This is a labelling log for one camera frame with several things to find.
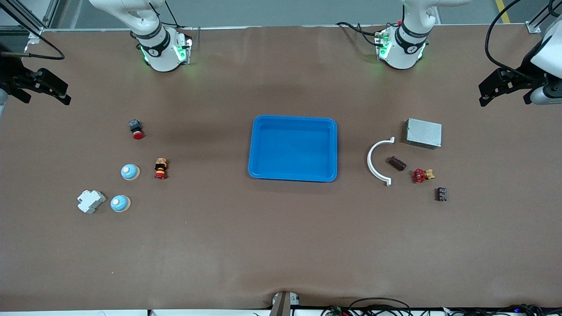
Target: blue plastic tray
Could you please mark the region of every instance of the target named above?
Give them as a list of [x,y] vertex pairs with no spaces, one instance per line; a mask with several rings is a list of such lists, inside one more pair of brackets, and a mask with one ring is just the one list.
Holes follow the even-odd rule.
[[336,122],[300,116],[256,117],[248,172],[260,179],[333,181],[338,174]]

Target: silver metal box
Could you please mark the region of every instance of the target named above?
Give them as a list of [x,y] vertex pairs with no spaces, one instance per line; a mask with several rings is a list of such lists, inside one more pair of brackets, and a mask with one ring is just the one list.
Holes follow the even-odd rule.
[[408,119],[406,143],[428,149],[441,147],[441,124]]

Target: white semicircular pipe clamp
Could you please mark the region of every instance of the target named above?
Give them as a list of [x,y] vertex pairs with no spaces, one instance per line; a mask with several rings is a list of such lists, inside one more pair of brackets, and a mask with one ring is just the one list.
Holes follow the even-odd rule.
[[375,169],[375,167],[373,167],[373,162],[371,161],[371,155],[373,154],[373,150],[374,150],[377,146],[382,145],[382,144],[394,144],[394,136],[391,137],[391,138],[388,139],[388,140],[385,139],[385,140],[383,140],[383,141],[380,141],[380,142],[374,144],[374,145],[371,147],[371,149],[369,150],[369,153],[367,154],[367,166],[369,167],[369,171],[371,171],[371,173],[372,173],[375,177],[379,178],[379,179],[382,180],[382,181],[385,181],[385,182],[387,183],[387,187],[389,187],[389,186],[391,185],[391,183],[392,183],[392,179],[389,178],[389,177],[385,177],[385,176],[381,175],[380,172],[378,172],[378,171]]

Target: green led light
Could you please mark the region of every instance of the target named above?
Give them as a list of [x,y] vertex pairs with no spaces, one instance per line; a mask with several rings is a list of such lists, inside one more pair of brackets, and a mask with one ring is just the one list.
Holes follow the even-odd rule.
[[175,48],[174,51],[176,52],[176,55],[178,55],[178,59],[180,61],[184,61],[185,60],[185,49],[182,48],[181,46],[177,47],[175,45],[174,45],[174,48]]
[[423,49],[424,49],[424,48],[425,48],[425,43],[424,43],[424,44],[421,46],[421,48],[420,48],[420,53],[419,53],[419,55],[418,55],[418,59],[421,58],[421,56],[422,56],[422,54],[423,54]]
[[142,52],[142,55],[144,56],[144,61],[145,61],[147,64],[150,64],[150,62],[148,61],[148,57],[146,56],[146,52],[144,51],[144,48],[141,47],[141,48],[140,48],[140,51]]
[[388,56],[388,52],[390,51],[391,48],[392,48],[392,43],[389,40],[383,45],[383,47],[380,48],[379,56],[383,59],[386,58]]

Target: blue dome button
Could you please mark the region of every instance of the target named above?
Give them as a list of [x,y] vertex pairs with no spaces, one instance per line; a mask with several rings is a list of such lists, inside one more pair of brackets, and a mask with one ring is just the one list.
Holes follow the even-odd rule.
[[135,180],[140,174],[141,170],[139,167],[133,164],[124,165],[123,168],[121,168],[121,176],[125,180]]
[[130,206],[131,199],[124,195],[118,195],[111,199],[111,209],[118,213],[126,211]]

